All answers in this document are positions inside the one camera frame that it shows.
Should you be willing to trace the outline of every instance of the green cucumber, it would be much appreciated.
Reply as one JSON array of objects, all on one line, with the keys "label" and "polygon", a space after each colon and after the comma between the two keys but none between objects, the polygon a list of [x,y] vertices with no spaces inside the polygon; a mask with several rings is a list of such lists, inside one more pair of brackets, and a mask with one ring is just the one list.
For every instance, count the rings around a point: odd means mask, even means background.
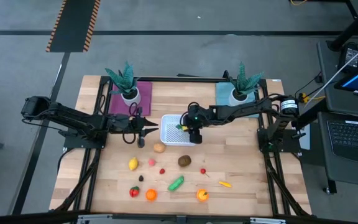
[{"label": "green cucumber", "polygon": [[184,181],[185,181],[185,178],[183,176],[180,176],[171,185],[169,185],[168,190],[170,190],[170,191],[176,190],[178,187],[181,186],[181,184],[184,183]]}]

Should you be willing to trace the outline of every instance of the potted plant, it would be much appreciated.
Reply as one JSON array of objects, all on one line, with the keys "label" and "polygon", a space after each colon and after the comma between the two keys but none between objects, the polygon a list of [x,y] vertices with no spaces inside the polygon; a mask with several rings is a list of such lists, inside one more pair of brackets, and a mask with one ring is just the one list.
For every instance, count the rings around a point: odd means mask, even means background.
[{"label": "potted plant", "polygon": [[121,94],[124,103],[130,106],[133,102],[140,103],[139,89],[136,87],[136,81],[138,78],[134,78],[134,67],[125,63],[124,74],[118,70],[118,75],[112,70],[105,68],[106,72],[111,77],[112,82],[118,87],[118,90],[110,91],[110,94]]},{"label": "potted plant", "polygon": [[246,70],[244,64],[240,63],[239,74],[237,80],[226,73],[227,79],[233,84],[234,88],[231,90],[229,95],[229,106],[236,106],[243,104],[247,101],[249,94],[254,94],[254,91],[257,89],[257,84],[262,78],[263,72],[255,74],[249,78],[246,77]]}]

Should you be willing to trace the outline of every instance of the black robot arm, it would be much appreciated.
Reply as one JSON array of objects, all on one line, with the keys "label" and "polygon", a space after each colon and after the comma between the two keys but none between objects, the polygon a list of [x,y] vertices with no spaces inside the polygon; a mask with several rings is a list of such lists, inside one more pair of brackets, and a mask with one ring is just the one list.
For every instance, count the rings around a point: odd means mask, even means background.
[{"label": "black robot arm", "polygon": [[[273,102],[279,101],[281,110],[272,108]],[[200,129],[210,125],[224,125],[236,118],[253,114],[267,113],[276,118],[276,122],[269,126],[268,135],[272,139],[274,135],[280,137],[280,130],[285,129],[290,121],[296,120],[299,115],[297,100],[292,96],[272,94],[261,100],[244,103],[237,106],[209,106],[208,109],[198,103],[190,103],[188,111],[183,114],[183,125],[187,126],[192,143],[202,143]]]},{"label": "black robot arm", "polygon": [[81,139],[95,140],[105,138],[110,134],[138,134],[138,145],[144,145],[143,138],[158,128],[144,129],[145,126],[157,126],[153,122],[141,117],[142,108],[137,108],[135,114],[86,114],[63,106],[61,103],[52,102],[44,96],[32,96],[25,99],[22,109],[23,121],[44,120],[66,126],[73,132],[59,131],[65,137],[75,135]]}]

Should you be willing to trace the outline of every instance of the purple mat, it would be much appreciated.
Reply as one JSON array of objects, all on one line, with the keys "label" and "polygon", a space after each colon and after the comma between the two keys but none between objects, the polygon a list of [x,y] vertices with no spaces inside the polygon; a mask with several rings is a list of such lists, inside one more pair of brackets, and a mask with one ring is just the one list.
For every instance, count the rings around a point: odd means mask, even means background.
[{"label": "purple mat", "polygon": [[[142,107],[142,116],[150,116],[152,104],[152,83],[151,82],[137,82],[136,87],[140,92],[140,104]],[[116,85],[112,86],[112,90],[118,90]],[[111,95],[109,114],[126,114],[129,115],[129,106],[124,103],[121,94]]]}]

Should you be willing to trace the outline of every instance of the orange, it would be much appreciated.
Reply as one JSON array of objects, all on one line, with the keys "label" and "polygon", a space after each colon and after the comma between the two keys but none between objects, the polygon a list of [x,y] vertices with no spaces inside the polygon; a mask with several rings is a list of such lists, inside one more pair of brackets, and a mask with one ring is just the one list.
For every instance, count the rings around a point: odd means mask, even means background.
[{"label": "orange", "polygon": [[148,189],[146,191],[146,199],[149,201],[154,201],[157,198],[157,192],[153,189]]},{"label": "orange", "polygon": [[208,200],[209,193],[204,189],[199,189],[199,190],[197,190],[196,196],[200,202],[206,202]]}]

